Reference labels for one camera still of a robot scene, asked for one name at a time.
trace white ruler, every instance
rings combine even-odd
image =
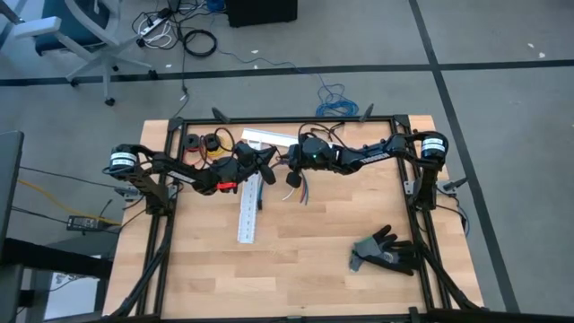
[[[261,149],[261,143],[249,142],[253,149]],[[241,192],[241,211],[239,213],[239,228],[237,241],[239,243],[253,243],[255,240],[255,224],[257,219],[257,191],[261,174],[251,175],[248,181],[243,183]]]

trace white label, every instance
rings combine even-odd
[[[376,162],[376,161],[380,161],[380,160],[384,160],[388,157],[388,153],[380,153],[378,155],[374,155],[374,156],[370,156],[364,159],[361,159],[362,163],[371,163],[371,162]]]
[[[422,145],[426,145],[426,144],[442,144],[442,139],[438,139],[438,138],[424,139],[422,141]]]
[[[134,162],[137,161],[135,155],[131,153],[112,153],[110,159],[116,159],[116,158],[127,158],[131,159]]]
[[[422,146],[423,150],[427,150],[427,149],[438,149],[442,152],[445,151],[445,147],[442,144],[424,144]]]
[[[111,165],[112,166],[116,166],[116,165],[134,166],[134,162],[129,161],[129,160],[114,160],[114,161],[111,161]]]
[[[173,171],[173,170],[170,171],[170,172],[168,173],[168,175],[170,175],[172,178],[181,179],[181,180],[183,180],[183,181],[185,181],[185,182],[187,182],[187,183],[189,183],[189,184],[191,184],[191,183],[193,183],[193,182],[196,181],[195,179],[191,179],[191,178],[189,178],[189,177],[187,177],[187,176],[185,176],[185,175],[181,175],[181,174],[179,174],[178,172],[175,172],[175,171]]]

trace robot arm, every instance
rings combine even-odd
[[[409,149],[416,141],[422,142],[420,158]],[[445,163],[447,152],[447,138],[434,131],[413,135],[396,134],[377,144],[364,145],[361,149],[349,148],[344,144],[328,144],[323,139],[307,133],[300,136],[298,144],[289,148],[286,159],[288,158],[291,172],[287,176],[287,183],[297,188],[300,185],[301,170],[330,170],[350,175],[364,165],[393,157],[401,158],[414,167],[422,168],[422,176],[414,183],[411,204],[432,210],[436,207],[437,176]]]
[[[275,176],[268,164],[276,150],[275,147],[255,150],[248,144],[238,142],[233,148],[233,154],[237,157],[222,157],[213,161],[208,168],[198,169],[140,144],[121,144],[112,150],[105,172],[115,179],[129,181],[139,189],[146,197],[149,214],[166,214],[173,209],[168,188],[158,185],[150,177],[152,174],[181,180],[207,196],[218,190],[237,193],[238,184],[259,171],[267,184],[275,183]],[[140,162],[140,154],[146,161]],[[151,167],[142,168],[147,163]]]

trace red clamp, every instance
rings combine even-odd
[[[217,189],[230,189],[236,188],[237,183],[227,182],[227,183],[217,183]]]

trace desk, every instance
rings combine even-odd
[[[410,116],[410,122],[412,129],[434,130],[430,116]],[[162,151],[167,125],[164,120],[146,121],[141,144]],[[226,127],[239,140],[244,127],[297,135],[299,126]],[[191,126],[188,133],[206,134],[215,127]],[[388,122],[347,123],[337,134],[356,147],[389,137],[391,129]],[[177,147],[174,141],[172,156]],[[196,158],[188,157],[189,162]],[[399,314],[412,306],[424,311],[418,275],[402,275],[371,264],[364,264],[358,273],[348,269],[352,244],[386,224],[392,225],[400,240],[411,239],[396,160],[371,164],[350,176],[308,170],[307,206],[295,199],[282,201],[290,191],[284,184],[287,169],[274,170],[277,183],[265,186],[254,244],[237,242],[240,192],[201,196],[186,186],[179,194],[163,319]],[[444,169],[439,179],[447,178]],[[445,196],[438,196],[437,203],[456,208]],[[124,222],[143,208],[127,210]],[[445,269],[471,301],[482,304],[458,215],[437,209],[432,219]],[[140,216],[122,231],[104,314],[120,305],[139,278],[151,221],[149,215]],[[430,281],[439,305],[431,271]],[[150,282],[148,312],[156,282],[157,278]]]

